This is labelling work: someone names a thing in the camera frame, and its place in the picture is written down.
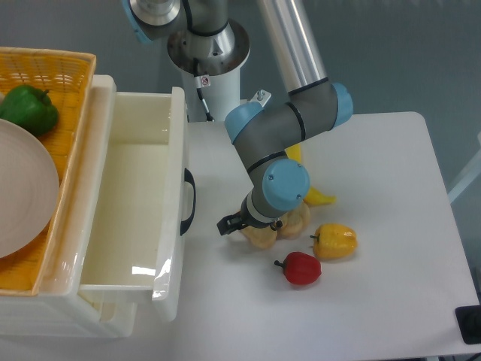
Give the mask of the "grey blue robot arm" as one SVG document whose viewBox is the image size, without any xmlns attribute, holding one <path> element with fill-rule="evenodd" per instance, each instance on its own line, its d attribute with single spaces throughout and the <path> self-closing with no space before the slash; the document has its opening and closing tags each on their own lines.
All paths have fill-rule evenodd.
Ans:
<svg viewBox="0 0 481 361">
<path fill-rule="evenodd" d="M 222 121 L 252 190 L 236 214 L 218 222 L 220 234 L 252 226 L 277 228 L 307 195 L 309 175 L 288 159 L 288 147 L 344 124 L 353 113 L 345 86 L 328 79 L 300 1 L 260 1 L 262 19 L 289 99 L 268 109 L 259 90 L 241 103 L 239 72 L 250 53 L 245 29 L 225 1 L 124 1 L 138 40 L 167 38 L 168 55 L 183 72 L 191 120 Z"/>
</svg>

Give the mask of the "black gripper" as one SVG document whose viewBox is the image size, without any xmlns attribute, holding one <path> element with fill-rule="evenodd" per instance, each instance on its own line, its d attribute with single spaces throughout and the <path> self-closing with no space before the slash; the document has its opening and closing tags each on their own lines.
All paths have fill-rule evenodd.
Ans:
<svg viewBox="0 0 481 361">
<path fill-rule="evenodd" d="M 242 207 L 240 211 L 223 217 L 216 224 L 220 235 L 230 235 L 233 232 L 246 228 L 247 226 L 257 229 L 270 228 L 273 231 L 279 231 L 283 228 L 283 221 L 254 216 L 250 213 L 247 207 Z"/>
</svg>

